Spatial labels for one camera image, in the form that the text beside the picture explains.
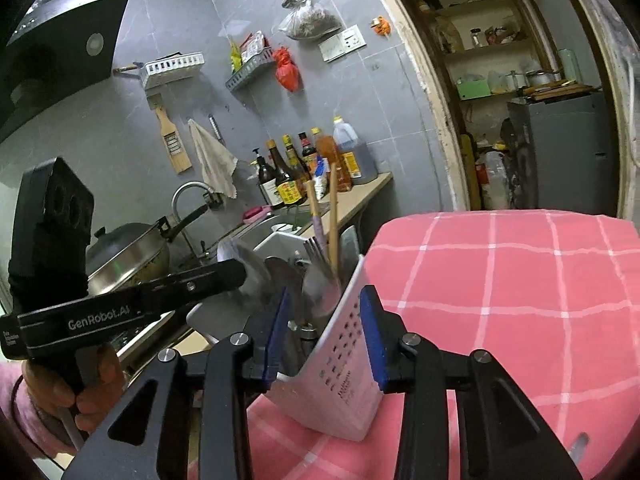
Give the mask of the person's left hand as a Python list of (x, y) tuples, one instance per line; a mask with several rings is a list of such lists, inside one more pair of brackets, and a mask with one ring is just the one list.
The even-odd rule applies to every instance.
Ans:
[(73, 393), (61, 378), (39, 365), (24, 361), (22, 372), (29, 395), (38, 408), (53, 417), (58, 417), (63, 408), (76, 406), (76, 427), (91, 434), (114, 408), (125, 385), (122, 367), (113, 347), (103, 347), (98, 357), (99, 378), (79, 394)]

